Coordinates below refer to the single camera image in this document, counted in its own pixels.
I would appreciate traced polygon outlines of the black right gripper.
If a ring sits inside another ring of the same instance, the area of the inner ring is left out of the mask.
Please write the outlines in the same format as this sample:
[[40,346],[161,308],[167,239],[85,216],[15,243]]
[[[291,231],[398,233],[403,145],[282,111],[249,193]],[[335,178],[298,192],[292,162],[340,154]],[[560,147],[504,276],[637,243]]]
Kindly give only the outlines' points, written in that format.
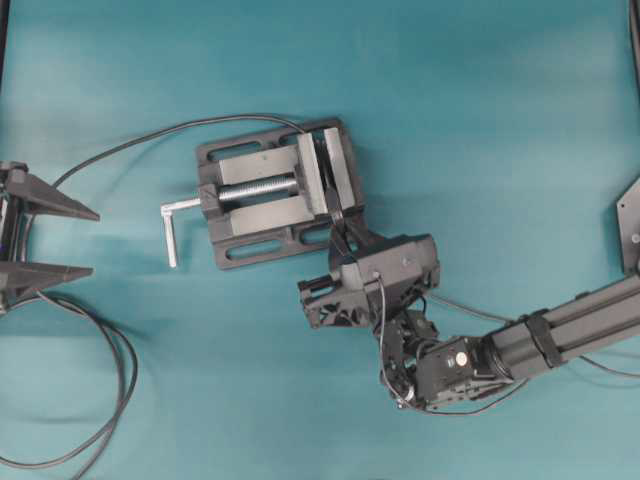
[[371,328],[393,317],[439,283],[433,237],[387,238],[370,230],[358,211],[331,213],[329,273],[298,283],[312,328]]

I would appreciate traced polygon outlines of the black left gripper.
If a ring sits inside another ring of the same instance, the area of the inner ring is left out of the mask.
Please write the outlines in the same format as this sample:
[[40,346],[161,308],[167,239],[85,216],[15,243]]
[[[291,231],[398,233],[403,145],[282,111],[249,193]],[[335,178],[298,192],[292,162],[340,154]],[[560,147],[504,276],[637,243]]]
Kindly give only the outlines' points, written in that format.
[[30,173],[24,163],[2,161],[1,185],[7,193],[1,195],[1,314],[4,315],[17,300],[94,272],[89,267],[18,262],[16,250],[23,208],[32,215],[90,221],[99,221],[100,215]]

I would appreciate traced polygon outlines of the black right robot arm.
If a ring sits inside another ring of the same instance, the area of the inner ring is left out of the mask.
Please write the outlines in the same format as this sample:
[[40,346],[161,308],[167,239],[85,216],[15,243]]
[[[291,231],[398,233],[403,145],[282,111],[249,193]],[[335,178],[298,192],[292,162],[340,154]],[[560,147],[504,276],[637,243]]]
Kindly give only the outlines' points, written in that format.
[[483,336],[442,340],[426,317],[440,262],[432,236],[386,238],[344,219],[330,228],[329,274],[298,285],[314,328],[368,328],[379,349],[379,377],[396,403],[427,414],[496,396],[639,333],[639,275],[632,273],[554,309],[506,321]]

